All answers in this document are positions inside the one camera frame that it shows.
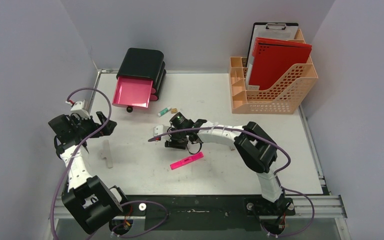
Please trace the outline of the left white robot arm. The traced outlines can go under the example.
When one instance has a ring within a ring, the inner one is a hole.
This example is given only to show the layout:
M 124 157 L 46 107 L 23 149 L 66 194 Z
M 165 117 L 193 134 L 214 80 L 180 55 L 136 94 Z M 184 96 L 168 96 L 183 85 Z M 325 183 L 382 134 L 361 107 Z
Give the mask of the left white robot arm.
M 48 122 L 55 133 L 56 154 L 68 168 L 68 187 L 61 195 L 62 203 L 87 234 L 129 210 L 128 198 L 120 187 L 107 187 L 87 170 L 87 136 L 106 137 L 117 126 L 101 111 L 96 112 L 96 116 L 99 123 L 92 116 L 81 117 L 78 113 L 61 114 Z

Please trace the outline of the pink highlighter marker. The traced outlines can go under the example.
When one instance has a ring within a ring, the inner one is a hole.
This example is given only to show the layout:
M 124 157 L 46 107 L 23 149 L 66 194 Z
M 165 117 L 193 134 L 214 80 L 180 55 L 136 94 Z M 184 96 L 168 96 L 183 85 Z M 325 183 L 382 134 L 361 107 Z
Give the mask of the pink highlighter marker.
M 202 159 L 203 157 L 204 157 L 204 154 L 200 151 L 200 152 L 198 152 L 196 154 L 190 155 L 190 156 L 188 156 L 186 158 L 183 158 L 183 159 L 181 159 L 179 161 L 176 161 L 176 162 L 172 163 L 170 165 L 170 169 L 171 170 L 178 169 L 178 168 L 180 168 L 182 166 L 185 166 L 185 165 L 190 164 L 190 163 L 192 163 L 194 161 Z

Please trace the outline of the orange plastic file organizer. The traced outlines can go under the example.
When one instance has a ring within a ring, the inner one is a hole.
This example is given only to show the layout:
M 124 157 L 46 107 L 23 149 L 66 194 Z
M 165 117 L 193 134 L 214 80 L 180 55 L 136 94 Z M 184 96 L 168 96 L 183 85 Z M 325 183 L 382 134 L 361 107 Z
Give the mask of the orange plastic file organizer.
M 293 64 L 269 89 L 248 90 L 246 59 L 230 57 L 229 88 L 233 114 L 293 114 L 319 79 L 309 57 L 306 63 Z

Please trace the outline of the black clipboard with paper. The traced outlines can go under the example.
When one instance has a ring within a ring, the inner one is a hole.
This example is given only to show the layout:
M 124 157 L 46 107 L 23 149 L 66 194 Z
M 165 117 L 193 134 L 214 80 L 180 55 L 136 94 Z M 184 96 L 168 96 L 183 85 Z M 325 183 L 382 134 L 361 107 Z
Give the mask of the black clipboard with paper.
M 256 38 L 277 40 L 293 40 L 298 31 L 299 24 L 295 22 L 255 22 L 252 26 L 246 66 L 251 63 L 252 50 Z

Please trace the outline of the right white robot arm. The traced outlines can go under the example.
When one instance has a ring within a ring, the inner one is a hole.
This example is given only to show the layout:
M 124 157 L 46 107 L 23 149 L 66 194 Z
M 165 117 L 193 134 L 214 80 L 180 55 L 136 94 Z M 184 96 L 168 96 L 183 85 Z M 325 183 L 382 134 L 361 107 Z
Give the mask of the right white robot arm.
M 188 150 L 189 145 L 212 143 L 236 150 L 244 164 L 256 173 L 260 184 L 263 201 L 253 205 L 255 210 L 267 215 L 294 214 L 293 200 L 286 197 L 278 170 L 272 167 L 280 147 L 256 122 L 223 125 L 206 119 L 193 121 L 178 112 L 169 125 L 156 126 L 153 135 L 163 139 L 166 148 Z

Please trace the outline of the black pink drawer unit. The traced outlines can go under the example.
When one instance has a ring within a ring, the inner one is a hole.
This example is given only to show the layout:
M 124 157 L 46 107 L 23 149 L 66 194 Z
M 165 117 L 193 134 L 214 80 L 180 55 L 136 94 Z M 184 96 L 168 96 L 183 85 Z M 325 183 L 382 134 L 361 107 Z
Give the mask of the black pink drawer unit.
M 160 50 L 129 48 L 116 74 L 112 105 L 131 113 L 158 101 L 167 74 L 164 57 Z

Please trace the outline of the thick red binder folder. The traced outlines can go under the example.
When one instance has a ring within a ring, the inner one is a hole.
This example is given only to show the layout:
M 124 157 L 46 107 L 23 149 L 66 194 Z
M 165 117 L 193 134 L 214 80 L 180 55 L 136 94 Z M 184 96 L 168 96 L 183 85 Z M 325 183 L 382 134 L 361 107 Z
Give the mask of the thick red binder folder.
M 257 37 L 247 66 L 247 89 L 269 89 L 292 65 L 305 64 L 311 51 L 307 43 Z

